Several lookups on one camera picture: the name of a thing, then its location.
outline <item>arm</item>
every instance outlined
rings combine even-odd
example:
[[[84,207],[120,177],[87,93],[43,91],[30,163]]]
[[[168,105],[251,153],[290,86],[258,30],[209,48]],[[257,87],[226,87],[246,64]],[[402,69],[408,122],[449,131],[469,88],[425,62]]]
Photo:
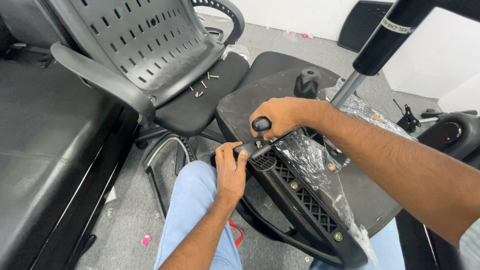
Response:
[[[217,196],[205,215],[158,270],[210,268],[225,224],[245,189],[247,152],[240,152],[237,166],[232,151],[239,145],[241,142],[226,143],[216,149]]]
[[[315,128],[395,201],[454,246],[480,217],[480,171],[437,150],[349,116],[326,101],[273,98],[250,121],[259,116],[272,122],[266,139],[299,126]]]

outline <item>chair caster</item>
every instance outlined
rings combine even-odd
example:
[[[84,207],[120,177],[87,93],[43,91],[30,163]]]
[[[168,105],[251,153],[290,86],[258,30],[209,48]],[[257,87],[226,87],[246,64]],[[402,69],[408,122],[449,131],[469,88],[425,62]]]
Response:
[[[148,142],[147,141],[142,141],[142,142],[139,142],[139,143],[135,143],[135,145],[137,146],[138,149],[143,150],[143,149],[147,148]]]

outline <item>red strap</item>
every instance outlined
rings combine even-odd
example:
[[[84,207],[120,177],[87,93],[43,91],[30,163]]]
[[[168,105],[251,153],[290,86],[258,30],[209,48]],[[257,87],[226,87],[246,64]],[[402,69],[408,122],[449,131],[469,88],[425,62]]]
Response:
[[[240,244],[240,242],[241,242],[241,240],[242,240],[242,238],[243,238],[243,233],[242,233],[241,230],[235,225],[235,223],[233,223],[233,221],[231,221],[230,219],[228,220],[228,224],[229,224],[231,227],[239,230],[239,232],[240,232],[240,237],[235,241],[235,246],[236,246],[236,247],[239,247],[239,244]]]

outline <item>black knob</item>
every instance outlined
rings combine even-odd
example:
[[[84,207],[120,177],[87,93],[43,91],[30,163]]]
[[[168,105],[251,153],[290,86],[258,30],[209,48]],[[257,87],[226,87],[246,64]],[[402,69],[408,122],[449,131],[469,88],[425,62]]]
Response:
[[[320,85],[320,72],[314,68],[304,68],[297,76],[293,93],[298,98],[316,98]]]
[[[252,129],[256,132],[269,130],[271,128],[272,122],[265,116],[260,116],[259,118],[252,121]]]

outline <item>cylinder label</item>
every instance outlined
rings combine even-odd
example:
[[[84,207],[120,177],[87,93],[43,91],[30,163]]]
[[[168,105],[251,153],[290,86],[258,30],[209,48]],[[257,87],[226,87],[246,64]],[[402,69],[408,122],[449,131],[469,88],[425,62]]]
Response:
[[[383,25],[388,30],[391,30],[400,34],[410,34],[416,28],[416,27],[406,27],[406,26],[397,25],[395,23],[390,22],[390,20],[388,20],[386,17],[382,19],[382,22],[380,24]]]

